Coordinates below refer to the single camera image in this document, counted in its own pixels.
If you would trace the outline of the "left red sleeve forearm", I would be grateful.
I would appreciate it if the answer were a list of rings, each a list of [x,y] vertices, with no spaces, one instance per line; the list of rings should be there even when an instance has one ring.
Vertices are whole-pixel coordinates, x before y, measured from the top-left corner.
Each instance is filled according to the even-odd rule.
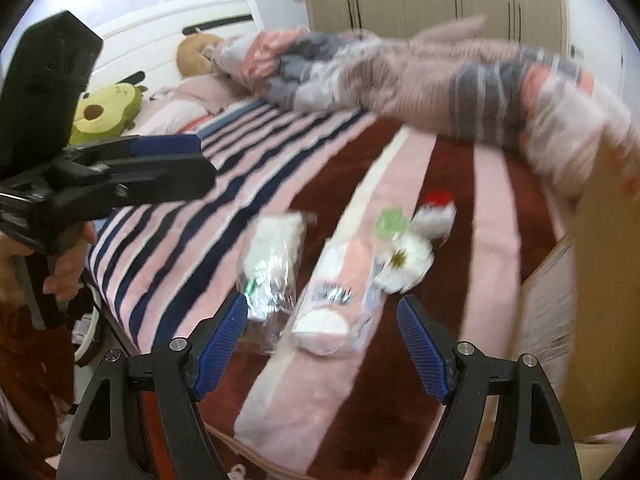
[[[3,478],[55,477],[47,460],[62,450],[61,424],[75,401],[74,365],[65,326],[37,330],[26,307],[1,307],[2,455],[13,455],[21,468]]]

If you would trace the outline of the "person's left hand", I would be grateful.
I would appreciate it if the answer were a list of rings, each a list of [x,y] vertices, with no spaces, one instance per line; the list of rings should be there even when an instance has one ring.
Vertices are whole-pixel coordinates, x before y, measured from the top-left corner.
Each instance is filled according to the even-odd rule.
[[[73,299],[79,289],[88,248],[95,242],[96,228],[92,222],[86,222],[78,242],[56,260],[54,270],[43,282],[42,291],[46,295],[54,295],[58,301]],[[26,304],[23,286],[18,284],[15,263],[18,257],[31,254],[31,249],[9,235],[1,234],[1,303],[5,306],[17,308]]]

